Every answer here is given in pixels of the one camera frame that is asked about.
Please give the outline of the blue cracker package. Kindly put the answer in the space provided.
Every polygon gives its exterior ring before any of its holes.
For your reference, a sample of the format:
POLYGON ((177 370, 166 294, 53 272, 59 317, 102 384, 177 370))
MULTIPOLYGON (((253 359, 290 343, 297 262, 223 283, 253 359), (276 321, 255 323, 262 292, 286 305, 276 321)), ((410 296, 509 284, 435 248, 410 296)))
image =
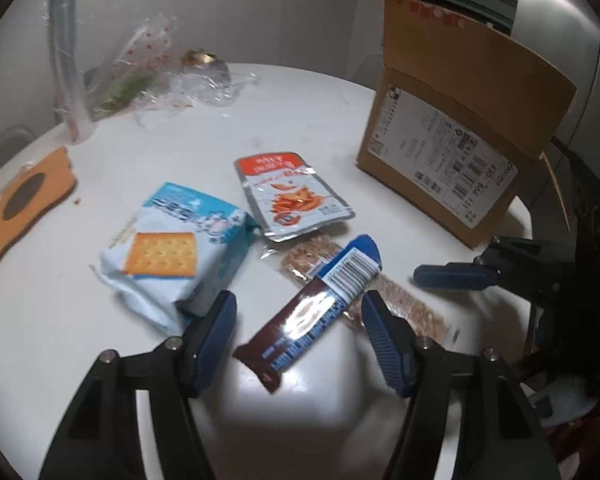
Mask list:
POLYGON ((242 208, 166 182, 100 251, 94 273, 161 333, 181 335, 227 289, 256 229, 242 208))

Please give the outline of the red silver fish snack pouch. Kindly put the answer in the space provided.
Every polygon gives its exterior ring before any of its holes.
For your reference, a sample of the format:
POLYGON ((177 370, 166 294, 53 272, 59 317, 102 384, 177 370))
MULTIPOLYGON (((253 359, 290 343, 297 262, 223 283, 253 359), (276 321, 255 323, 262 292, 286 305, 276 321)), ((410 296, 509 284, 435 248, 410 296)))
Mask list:
POLYGON ((294 152, 242 157, 235 168, 253 217, 274 243, 355 217, 349 204, 294 152))

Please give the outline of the grey chair left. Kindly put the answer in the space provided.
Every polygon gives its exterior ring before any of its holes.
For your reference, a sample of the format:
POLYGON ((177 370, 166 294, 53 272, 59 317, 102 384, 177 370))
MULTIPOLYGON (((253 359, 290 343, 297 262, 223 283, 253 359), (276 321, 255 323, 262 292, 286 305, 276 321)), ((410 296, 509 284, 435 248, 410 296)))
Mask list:
POLYGON ((0 133, 0 169, 35 140, 30 128, 15 125, 0 133))

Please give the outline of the orange cork coaster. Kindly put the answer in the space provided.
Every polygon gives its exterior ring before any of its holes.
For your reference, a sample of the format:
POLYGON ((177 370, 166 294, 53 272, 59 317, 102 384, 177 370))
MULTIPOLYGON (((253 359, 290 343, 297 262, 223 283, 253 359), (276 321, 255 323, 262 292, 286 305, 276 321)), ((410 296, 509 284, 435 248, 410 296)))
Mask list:
POLYGON ((68 198, 77 184, 64 146, 23 168, 0 195, 0 261, 46 212, 68 198))

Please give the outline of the grey chair right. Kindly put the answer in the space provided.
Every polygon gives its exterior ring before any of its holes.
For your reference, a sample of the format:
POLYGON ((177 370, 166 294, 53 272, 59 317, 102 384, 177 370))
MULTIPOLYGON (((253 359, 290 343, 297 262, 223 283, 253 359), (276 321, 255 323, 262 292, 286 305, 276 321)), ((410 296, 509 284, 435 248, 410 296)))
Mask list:
POLYGON ((369 55, 354 71, 351 80, 370 90, 376 90, 382 73, 382 55, 380 53, 369 55))

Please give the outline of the cardboard box with label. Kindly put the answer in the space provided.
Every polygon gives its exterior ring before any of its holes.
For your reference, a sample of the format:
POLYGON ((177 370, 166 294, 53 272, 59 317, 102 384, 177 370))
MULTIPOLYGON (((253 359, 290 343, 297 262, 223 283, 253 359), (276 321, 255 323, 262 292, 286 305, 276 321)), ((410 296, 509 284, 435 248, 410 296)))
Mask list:
POLYGON ((358 168, 469 247, 494 235, 576 87, 497 30, 384 0, 382 71, 358 168))

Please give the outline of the brown blue chocolate bar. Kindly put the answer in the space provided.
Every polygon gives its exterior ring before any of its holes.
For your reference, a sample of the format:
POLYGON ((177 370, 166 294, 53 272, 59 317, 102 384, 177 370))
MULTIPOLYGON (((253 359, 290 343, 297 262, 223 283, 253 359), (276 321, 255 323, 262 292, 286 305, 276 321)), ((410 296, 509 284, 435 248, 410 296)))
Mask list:
POLYGON ((375 241, 367 234, 355 237, 250 341, 237 347, 234 358, 252 370, 269 393, 277 391, 283 372, 362 295, 381 268, 375 241))

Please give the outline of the tall clear glass vase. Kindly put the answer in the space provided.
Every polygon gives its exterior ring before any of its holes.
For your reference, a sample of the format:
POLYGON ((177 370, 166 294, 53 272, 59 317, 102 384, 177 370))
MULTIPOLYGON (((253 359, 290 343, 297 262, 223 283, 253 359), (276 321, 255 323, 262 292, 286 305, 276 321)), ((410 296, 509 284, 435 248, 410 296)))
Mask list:
POLYGON ((69 141, 89 139, 95 124, 88 108, 84 77, 76 62, 76 0, 47 0, 47 45, 55 89, 55 112, 66 127, 69 141))

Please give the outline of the clear granola bar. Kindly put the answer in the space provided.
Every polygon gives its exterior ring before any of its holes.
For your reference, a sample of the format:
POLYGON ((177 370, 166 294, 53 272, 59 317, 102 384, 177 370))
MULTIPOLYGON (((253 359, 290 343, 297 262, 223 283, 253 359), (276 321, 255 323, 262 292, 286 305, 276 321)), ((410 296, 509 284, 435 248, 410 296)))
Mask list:
MULTIPOLYGON (((283 243, 263 242, 260 259, 302 288, 341 249, 327 233, 317 231, 283 243)), ((446 324, 441 315, 385 274, 378 274, 366 288, 370 289, 377 290, 390 313, 403 318, 417 336, 430 337, 439 344, 454 341, 457 331, 446 324)))

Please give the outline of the stainless steel refrigerator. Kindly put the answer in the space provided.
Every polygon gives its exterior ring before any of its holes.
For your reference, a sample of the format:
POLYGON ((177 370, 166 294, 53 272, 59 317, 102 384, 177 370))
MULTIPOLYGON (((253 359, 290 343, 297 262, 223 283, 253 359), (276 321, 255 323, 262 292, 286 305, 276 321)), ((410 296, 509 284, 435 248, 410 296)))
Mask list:
POLYGON ((585 0, 518 0, 512 36, 577 87, 557 136, 600 157, 600 19, 585 0))

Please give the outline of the crumpled clear plastic wrap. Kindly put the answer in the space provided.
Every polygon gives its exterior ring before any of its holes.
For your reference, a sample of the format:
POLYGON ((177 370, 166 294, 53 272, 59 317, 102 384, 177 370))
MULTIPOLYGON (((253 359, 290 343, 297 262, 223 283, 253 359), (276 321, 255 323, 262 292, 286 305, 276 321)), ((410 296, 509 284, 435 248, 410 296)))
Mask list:
POLYGON ((181 70, 164 73, 134 99, 132 118, 146 129, 145 116, 172 118, 184 110, 198 106, 232 106, 249 88, 261 82, 255 73, 230 70, 181 70))

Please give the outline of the gold foil cake tray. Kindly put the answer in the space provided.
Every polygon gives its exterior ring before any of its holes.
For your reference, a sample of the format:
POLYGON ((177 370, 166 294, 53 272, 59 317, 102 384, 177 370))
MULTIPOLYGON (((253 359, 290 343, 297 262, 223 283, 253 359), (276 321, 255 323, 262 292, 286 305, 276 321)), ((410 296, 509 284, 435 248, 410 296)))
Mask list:
POLYGON ((226 62, 204 49, 187 50, 181 56, 181 68, 184 72, 205 76, 216 84, 229 84, 232 81, 226 62))

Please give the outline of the clear polka dot wrapper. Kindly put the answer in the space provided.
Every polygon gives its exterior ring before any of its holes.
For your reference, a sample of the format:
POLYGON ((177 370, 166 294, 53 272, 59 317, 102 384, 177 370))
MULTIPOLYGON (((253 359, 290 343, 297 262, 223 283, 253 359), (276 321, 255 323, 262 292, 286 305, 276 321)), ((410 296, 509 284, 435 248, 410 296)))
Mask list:
POLYGON ((159 13, 123 37, 87 84, 87 103, 95 120, 124 110, 170 70, 173 33, 172 20, 159 13))

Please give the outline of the grey chair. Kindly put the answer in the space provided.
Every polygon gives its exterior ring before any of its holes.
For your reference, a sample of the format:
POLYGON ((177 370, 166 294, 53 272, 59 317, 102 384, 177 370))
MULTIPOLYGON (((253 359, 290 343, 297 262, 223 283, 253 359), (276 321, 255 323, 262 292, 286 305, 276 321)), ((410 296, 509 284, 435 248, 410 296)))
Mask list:
POLYGON ((0 169, 35 140, 30 128, 15 125, 0 133, 0 169))
POLYGON ((351 80, 370 90, 376 90, 382 73, 382 55, 380 53, 369 55, 354 71, 351 80))

